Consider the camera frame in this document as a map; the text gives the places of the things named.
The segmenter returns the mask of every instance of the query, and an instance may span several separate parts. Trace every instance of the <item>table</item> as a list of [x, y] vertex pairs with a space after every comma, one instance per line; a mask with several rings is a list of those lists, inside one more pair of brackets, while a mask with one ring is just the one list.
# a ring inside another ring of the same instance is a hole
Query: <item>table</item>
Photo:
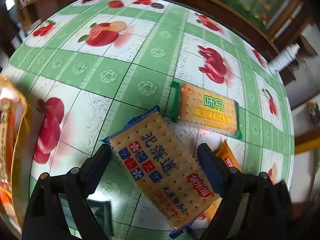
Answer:
[[[226, 27], [163, 0], [79, 0], [43, 23], [48, 25], [25, 39], [1, 73], [33, 106], [45, 101], [54, 109], [39, 135], [30, 193], [41, 173], [55, 176], [80, 166], [101, 139], [154, 105], [193, 154], [200, 143], [214, 150], [226, 139], [244, 173], [272, 172], [274, 182], [283, 179], [290, 186], [294, 137], [282, 80]], [[223, 82], [213, 81], [204, 48], [223, 59]], [[236, 100], [242, 138], [172, 123], [172, 80]], [[48, 136], [56, 141], [48, 142]], [[114, 239], [168, 237], [169, 226], [115, 158], [90, 198], [111, 200]]]

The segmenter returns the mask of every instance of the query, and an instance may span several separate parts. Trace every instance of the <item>red label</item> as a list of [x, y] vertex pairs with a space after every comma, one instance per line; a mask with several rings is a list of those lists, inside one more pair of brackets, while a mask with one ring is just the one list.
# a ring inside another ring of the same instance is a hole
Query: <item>red label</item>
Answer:
[[189, 176], [187, 176], [187, 179], [191, 182], [191, 184], [193, 185], [193, 187], [196, 189], [196, 191], [201, 197], [209, 197], [211, 195], [211, 192], [201, 182], [197, 174], [190, 174]]
[[230, 167], [234, 167], [232, 160], [229, 157], [224, 158], [224, 161], [226, 162], [227, 166]]
[[135, 159], [132, 157], [124, 161], [124, 165], [127, 167], [128, 170], [132, 170], [138, 166]]
[[150, 161], [150, 160], [143, 163], [141, 166], [146, 173], [149, 173], [150, 171], [153, 171], [155, 169], [155, 166], [153, 165], [152, 161]]
[[137, 153], [142, 149], [138, 141], [134, 141], [132, 144], [129, 144], [129, 148], [133, 153]]

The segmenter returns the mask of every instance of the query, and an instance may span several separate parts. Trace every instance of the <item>cracker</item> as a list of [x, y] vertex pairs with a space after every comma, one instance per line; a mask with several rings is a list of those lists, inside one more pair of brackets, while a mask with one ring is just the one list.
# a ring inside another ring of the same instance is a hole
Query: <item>cracker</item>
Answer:
[[219, 197], [158, 112], [109, 142], [130, 178], [172, 227], [188, 224]]
[[209, 90], [183, 84], [179, 122], [211, 127], [225, 134], [236, 133], [237, 103]]

